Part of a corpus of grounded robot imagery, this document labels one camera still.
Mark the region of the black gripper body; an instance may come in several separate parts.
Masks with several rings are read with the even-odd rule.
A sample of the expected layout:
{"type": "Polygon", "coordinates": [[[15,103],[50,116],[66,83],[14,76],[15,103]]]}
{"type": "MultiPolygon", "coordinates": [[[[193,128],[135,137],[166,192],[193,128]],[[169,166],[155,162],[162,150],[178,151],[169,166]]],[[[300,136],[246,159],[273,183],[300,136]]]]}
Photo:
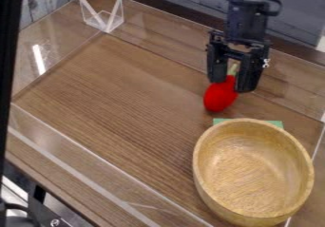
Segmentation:
{"type": "Polygon", "coordinates": [[[245,55],[256,56],[262,60],[262,68],[269,67],[269,50],[270,41],[262,40],[238,40],[228,41],[225,33],[216,29],[209,32],[210,38],[206,45],[208,53],[214,51],[218,56],[224,55],[228,57],[228,63],[230,60],[236,60],[241,63],[241,59],[245,55]]]}

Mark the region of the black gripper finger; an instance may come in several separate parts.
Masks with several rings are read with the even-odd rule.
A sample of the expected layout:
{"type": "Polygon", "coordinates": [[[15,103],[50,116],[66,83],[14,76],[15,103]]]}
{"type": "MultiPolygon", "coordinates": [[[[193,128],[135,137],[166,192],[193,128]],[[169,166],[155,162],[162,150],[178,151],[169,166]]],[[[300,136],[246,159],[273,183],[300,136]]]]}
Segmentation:
{"type": "Polygon", "coordinates": [[[257,89],[262,76],[262,60],[252,55],[241,59],[236,81],[236,92],[246,93],[257,89]]]}
{"type": "Polygon", "coordinates": [[[212,83],[224,83],[228,76],[228,57],[208,53],[208,75],[212,83]]]}

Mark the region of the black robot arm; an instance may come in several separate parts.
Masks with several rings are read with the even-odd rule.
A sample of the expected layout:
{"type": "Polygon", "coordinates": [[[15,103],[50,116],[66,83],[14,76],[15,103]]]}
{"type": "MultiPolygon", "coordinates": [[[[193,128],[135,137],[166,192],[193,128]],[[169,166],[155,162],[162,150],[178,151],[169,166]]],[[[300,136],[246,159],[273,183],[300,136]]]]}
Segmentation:
{"type": "Polygon", "coordinates": [[[228,0],[222,31],[210,31],[208,43],[208,77],[212,83],[226,81],[229,60],[238,61],[234,91],[257,89],[268,67],[270,41],[265,38],[268,19],[283,10],[280,0],[228,0]]]}

